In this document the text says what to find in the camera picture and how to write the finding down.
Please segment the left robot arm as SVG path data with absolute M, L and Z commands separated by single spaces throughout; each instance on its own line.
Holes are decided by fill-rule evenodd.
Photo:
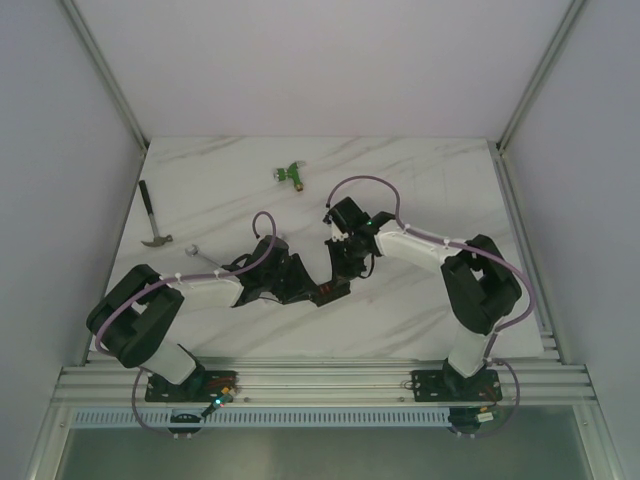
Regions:
M 159 375 L 180 401 L 192 402 L 205 386 L 199 363 L 166 339 L 180 309 L 239 308 L 265 293 L 283 305 L 314 301 L 319 295 L 301 257 L 270 235 L 253 253 L 211 274 L 165 279 L 149 265 L 137 265 L 94 307 L 86 325 L 98 348 L 123 367 Z

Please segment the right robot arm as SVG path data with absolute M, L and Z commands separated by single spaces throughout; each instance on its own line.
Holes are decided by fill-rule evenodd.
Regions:
M 443 365 L 443 387 L 451 397 L 464 399 L 478 387 L 486 366 L 486 348 L 497 323 L 511 314 L 522 297 L 514 273 L 501 264 L 493 240 L 478 235 L 460 247 L 412 234 L 396 224 L 389 212 L 371 217 L 346 197 L 328 209 L 332 273 L 350 281 L 364 271 L 364 258 L 402 260 L 442 275 L 451 311 L 458 321 L 453 347 Z

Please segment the silver open-end wrench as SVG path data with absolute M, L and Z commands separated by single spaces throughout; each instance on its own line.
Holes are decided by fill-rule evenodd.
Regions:
M 212 265 L 214 268 L 221 267 L 221 265 L 218 262 L 216 262 L 213 258 L 203 253 L 202 250 L 199 248 L 199 246 L 196 244 L 192 244 L 190 247 L 187 247 L 184 250 L 184 252 L 188 257 L 199 258 L 207 262 L 208 264 Z

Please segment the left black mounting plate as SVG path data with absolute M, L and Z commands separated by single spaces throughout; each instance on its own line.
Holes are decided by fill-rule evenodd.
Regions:
M 173 384 L 153 374 L 148 381 L 145 401 L 149 403 L 204 403 L 223 395 L 223 390 L 232 390 L 237 384 L 237 372 L 233 370 L 199 370 L 193 372 L 183 383 Z

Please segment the black mounting plate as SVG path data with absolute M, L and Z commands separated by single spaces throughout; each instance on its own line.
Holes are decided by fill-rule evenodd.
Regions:
M 503 399 L 498 373 L 486 368 L 469 378 L 444 368 L 414 370 L 409 385 L 416 402 L 493 403 Z
M 173 384 L 153 374 L 148 381 L 145 401 L 149 403 L 204 403 L 223 395 L 223 390 L 232 390 L 237 384 L 237 372 L 233 370 L 199 370 L 193 372 L 183 383 Z

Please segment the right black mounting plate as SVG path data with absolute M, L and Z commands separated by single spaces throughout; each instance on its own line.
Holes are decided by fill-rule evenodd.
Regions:
M 409 385 L 416 402 L 493 403 L 503 399 L 498 373 L 486 368 L 469 378 L 444 368 L 414 370 Z

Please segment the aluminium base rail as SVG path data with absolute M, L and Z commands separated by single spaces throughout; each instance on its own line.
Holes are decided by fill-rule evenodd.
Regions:
M 234 370 L 240 401 L 257 406 L 388 406 L 411 403 L 408 389 L 413 370 L 440 369 L 439 362 L 398 359 L 224 359 L 204 358 L 211 370 Z M 526 406 L 596 402 L 587 368 L 555 360 L 515 361 L 513 378 L 498 366 L 504 402 L 521 388 Z M 54 403 L 73 406 L 124 406 L 131 397 L 136 372 L 115 360 L 92 354 L 80 367 L 62 369 Z

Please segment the left aluminium frame post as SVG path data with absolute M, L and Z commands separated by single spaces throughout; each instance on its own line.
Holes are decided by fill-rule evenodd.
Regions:
M 126 130 L 138 148 L 142 152 L 146 152 L 150 145 L 150 141 L 143 133 L 133 109 L 126 99 L 122 88 L 113 74 L 77 2 L 73 0 L 61 0 L 58 1 L 58 4 L 71 29 L 76 35 L 81 47 L 88 55 L 90 63 L 92 64 Z

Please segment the aluminium frame post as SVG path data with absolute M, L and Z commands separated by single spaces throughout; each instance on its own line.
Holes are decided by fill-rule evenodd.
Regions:
M 588 5 L 588 0 L 572 0 L 569 2 L 561 21 L 555 29 L 543 55 L 528 81 L 516 108 L 511 114 L 503 133 L 496 143 L 496 148 L 499 154 L 505 153 L 509 145 L 512 143 L 521 124 L 526 119 L 526 116 L 541 93 L 555 65 L 559 61 L 573 31 Z
M 150 145 L 150 141 L 143 133 L 133 109 L 126 99 L 122 88 L 113 74 L 77 2 L 73 0 L 61 0 L 58 1 L 58 4 L 71 29 L 76 35 L 81 47 L 88 55 L 90 63 L 92 64 L 126 130 L 138 148 L 142 152 L 146 152 Z

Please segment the right aluminium frame post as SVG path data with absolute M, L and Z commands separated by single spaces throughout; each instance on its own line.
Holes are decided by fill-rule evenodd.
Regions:
M 555 65 L 559 61 L 573 31 L 588 5 L 588 0 L 572 0 L 569 2 L 561 21 L 555 29 L 543 55 L 528 81 L 516 108 L 511 114 L 503 133 L 496 143 L 496 148 L 499 154 L 505 153 L 509 145 L 512 143 L 521 124 L 526 119 L 526 116 L 541 93 Z

